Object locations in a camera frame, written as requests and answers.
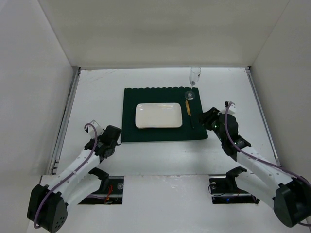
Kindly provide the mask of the gold knife black handle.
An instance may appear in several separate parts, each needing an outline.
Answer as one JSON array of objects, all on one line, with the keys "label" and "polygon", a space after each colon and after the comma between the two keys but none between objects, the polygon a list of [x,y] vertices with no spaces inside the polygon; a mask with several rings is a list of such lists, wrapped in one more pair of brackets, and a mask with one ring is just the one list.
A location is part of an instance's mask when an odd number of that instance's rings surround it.
[{"label": "gold knife black handle", "polygon": [[190,106],[189,106],[188,100],[185,100],[185,105],[186,105],[187,114],[188,114],[189,119],[190,119],[191,128],[194,129],[195,127],[194,127],[193,119],[191,116],[191,111],[190,111]]}]

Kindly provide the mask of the clear champagne glass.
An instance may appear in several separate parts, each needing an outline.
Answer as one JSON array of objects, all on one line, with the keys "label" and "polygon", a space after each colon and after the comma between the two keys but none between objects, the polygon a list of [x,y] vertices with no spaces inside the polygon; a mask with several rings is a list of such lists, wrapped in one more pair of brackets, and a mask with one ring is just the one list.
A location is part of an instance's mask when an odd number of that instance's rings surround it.
[{"label": "clear champagne glass", "polygon": [[193,92],[193,88],[197,82],[199,82],[201,76],[201,67],[193,66],[190,69],[189,82],[190,82],[190,90],[186,91],[185,98],[187,100],[193,100],[195,98],[195,93]]}]

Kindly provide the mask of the white rectangular plate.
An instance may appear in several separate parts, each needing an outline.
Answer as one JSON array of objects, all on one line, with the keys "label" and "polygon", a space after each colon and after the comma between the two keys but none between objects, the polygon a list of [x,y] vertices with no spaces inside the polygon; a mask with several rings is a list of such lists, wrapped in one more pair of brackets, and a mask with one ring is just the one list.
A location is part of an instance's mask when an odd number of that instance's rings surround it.
[{"label": "white rectangular plate", "polygon": [[135,126],[138,129],[180,128],[182,125],[179,103],[140,103],[136,106]]}]

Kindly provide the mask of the dark green cloth placemat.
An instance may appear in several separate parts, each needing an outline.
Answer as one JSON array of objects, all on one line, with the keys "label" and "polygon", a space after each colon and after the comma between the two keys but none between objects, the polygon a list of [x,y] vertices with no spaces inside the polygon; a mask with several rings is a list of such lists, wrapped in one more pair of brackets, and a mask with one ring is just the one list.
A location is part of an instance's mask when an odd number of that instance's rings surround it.
[{"label": "dark green cloth placemat", "polygon": [[[195,98],[189,100],[193,126],[185,105],[185,92],[189,87],[147,87],[125,88],[123,97],[121,142],[160,142],[191,141],[208,138],[206,129],[199,123],[199,114],[203,112],[198,88],[193,88]],[[136,106],[141,103],[179,103],[181,106],[182,126],[179,128],[138,129],[135,126]]]}]

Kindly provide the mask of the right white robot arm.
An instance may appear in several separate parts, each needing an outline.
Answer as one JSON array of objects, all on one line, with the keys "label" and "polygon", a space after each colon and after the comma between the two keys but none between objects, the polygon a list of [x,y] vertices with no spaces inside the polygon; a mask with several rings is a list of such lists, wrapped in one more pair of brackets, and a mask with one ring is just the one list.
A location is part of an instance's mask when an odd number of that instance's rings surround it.
[{"label": "right white robot arm", "polygon": [[283,167],[268,162],[238,133],[233,116],[235,105],[227,102],[224,111],[215,107],[200,113],[198,121],[213,131],[226,155],[240,164],[226,173],[231,188],[246,191],[271,207],[281,223],[287,227],[311,216],[311,184]]}]

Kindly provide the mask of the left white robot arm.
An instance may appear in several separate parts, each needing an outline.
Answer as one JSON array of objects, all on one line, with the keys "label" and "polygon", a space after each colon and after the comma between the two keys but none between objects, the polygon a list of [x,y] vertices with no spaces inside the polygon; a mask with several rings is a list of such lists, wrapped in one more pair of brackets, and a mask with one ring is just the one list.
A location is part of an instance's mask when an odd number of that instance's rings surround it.
[{"label": "left white robot arm", "polygon": [[112,125],[102,129],[92,121],[84,130],[90,140],[77,158],[52,181],[38,184],[31,191],[27,218],[35,229],[55,233],[73,206],[86,198],[107,201],[113,192],[109,174],[98,166],[115,152],[121,129]]}]

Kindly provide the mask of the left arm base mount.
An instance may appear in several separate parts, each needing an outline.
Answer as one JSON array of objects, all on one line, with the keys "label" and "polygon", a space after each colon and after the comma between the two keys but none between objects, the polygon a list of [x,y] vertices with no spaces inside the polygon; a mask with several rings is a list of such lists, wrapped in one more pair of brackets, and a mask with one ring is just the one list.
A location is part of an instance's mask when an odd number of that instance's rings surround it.
[{"label": "left arm base mount", "polygon": [[124,176],[110,176],[100,188],[83,199],[79,205],[121,205],[123,202]]}]

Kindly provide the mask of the right aluminium frame rail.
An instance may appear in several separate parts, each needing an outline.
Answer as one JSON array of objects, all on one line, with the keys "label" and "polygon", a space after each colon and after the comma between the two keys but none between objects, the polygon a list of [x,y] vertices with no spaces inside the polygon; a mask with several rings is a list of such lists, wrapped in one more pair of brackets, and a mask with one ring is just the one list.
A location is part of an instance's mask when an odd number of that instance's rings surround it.
[{"label": "right aluminium frame rail", "polygon": [[266,120],[266,117],[265,117],[265,114],[264,114],[261,102],[259,100],[258,92],[257,92],[256,87],[255,87],[255,83],[254,83],[254,80],[253,80],[253,77],[252,77],[252,73],[251,73],[251,67],[246,67],[245,71],[246,71],[246,74],[248,76],[248,80],[250,82],[253,94],[255,96],[256,103],[257,103],[257,106],[258,106],[258,109],[259,109],[259,112],[260,112],[260,115],[261,115],[262,122],[264,124],[264,128],[265,128],[266,134],[268,136],[268,140],[269,140],[270,146],[271,146],[272,151],[273,151],[273,155],[274,155],[276,164],[278,166],[281,166],[281,163],[280,163],[280,160],[279,160],[279,157],[278,157],[278,154],[277,154],[277,151],[276,151],[273,139],[272,139],[272,135],[271,135],[271,132],[270,132],[270,129],[269,129],[269,126],[268,126],[268,123],[267,123],[267,120]]}]

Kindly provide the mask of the aluminium frame rail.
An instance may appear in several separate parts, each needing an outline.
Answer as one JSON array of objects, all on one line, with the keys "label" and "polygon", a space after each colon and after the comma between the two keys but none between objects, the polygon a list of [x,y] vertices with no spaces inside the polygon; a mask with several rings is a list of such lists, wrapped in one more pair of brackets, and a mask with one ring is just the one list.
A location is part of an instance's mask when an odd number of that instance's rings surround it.
[{"label": "aluminium frame rail", "polygon": [[277,151],[276,151],[273,139],[272,139],[272,135],[271,135],[271,132],[270,132],[270,129],[269,129],[269,126],[268,126],[268,123],[267,123],[267,120],[266,120],[266,117],[265,117],[265,114],[264,114],[261,102],[259,100],[258,92],[257,92],[256,87],[255,87],[255,83],[254,83],[254,80],[253,80],[253,77],[252,77],[252,73],[251,73],[251,67],[246,67],[245,71],[246,71],[246,74],[248,76],[248,80],[250,82],[253,94],[255,96],[256,103],[257,103],[257,106],[258,106],[258,109],[259,109],[259,112],[260,112],[260,115],[261,115],[262,122],[264,124],[264,128],[265,128],[266,134],[268,136],[268,140],[269,140],[270,146],[271,146],[272,151],[273,151],[273,155],[274,155],[276,164],[278,166],[281,166],[281,163],[280,163],[280,160],[279,160],[279,157],[278,157],[278,154],[277,154]]},{"label": "aluminium frame rail", "polygon": [[63,111],[63,116],[61,120],[61,125],[58,130],[56,142],[54,144],[54,147],[52,149],[51,158],[49,159],[49,164],[47,166],[47,175],[55,175],[57,172],[63,144],[65,141],[66,131],[68,128],[69,118],[80,78],[81,68],[78,66],[72,66],[73,69],[73,76],[71,79],[69,92],[66,100],[66,105]]}]

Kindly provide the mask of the left aluminium frame rail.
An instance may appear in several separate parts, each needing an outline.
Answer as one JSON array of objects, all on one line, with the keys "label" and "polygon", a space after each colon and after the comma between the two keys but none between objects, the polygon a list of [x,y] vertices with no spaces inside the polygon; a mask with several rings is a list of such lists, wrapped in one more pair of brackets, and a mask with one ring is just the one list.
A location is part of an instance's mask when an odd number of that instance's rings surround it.
[{"label": "left aluminium frame rail", "polygon": [[63,144],[65,141],[66,131],[68,128],[69,118],[80,78],[81,68],[78,66],[72,66],[73,69],[73,76],[71,79],[69,92],[66,100],[66,105],[63,111],[63,116],[61,120],[61,125],[58,130],[56,142],[54,144],[54,147],[52,149],[51,158],[49,159],[49,164],[47,166],[47,175],[55,175],[57,172]]}]

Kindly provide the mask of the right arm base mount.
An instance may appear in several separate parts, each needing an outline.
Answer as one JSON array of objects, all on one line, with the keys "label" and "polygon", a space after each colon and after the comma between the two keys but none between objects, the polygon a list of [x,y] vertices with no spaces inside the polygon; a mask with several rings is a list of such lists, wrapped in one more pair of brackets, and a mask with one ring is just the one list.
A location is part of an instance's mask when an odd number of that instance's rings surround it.
[{"label": "right arm base mount", "polygon": [[208,191],[213,204],[259,204],[260,199],[237,188],[225,175],[209,176]]}]

